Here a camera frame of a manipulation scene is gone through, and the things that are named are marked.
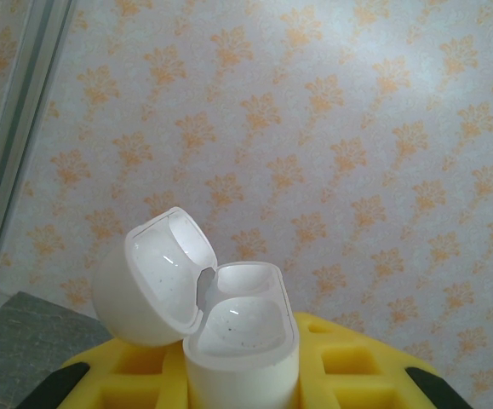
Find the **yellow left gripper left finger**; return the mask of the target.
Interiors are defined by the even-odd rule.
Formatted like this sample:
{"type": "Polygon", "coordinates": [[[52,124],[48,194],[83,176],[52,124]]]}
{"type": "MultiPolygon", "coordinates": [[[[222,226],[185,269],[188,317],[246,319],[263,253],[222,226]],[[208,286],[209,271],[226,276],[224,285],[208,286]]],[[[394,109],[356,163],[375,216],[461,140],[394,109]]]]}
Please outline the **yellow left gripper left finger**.
{"type": "Polygon", "coordinates": [[[137,347],[112,339],[51,372],[19,408],[187,408],[180,343],[137,347]]]}

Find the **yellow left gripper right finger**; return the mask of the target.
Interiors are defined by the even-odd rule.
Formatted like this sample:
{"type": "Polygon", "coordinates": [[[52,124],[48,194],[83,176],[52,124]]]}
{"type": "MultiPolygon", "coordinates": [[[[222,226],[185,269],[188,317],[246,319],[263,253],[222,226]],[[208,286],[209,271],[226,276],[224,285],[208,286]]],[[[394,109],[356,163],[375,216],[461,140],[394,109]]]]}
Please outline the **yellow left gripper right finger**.
{"type": "Polygon", "coordinates": [[[469,408],[427,362],[374,338],[296,313],[300,375],[294,408],[469,408]]]}

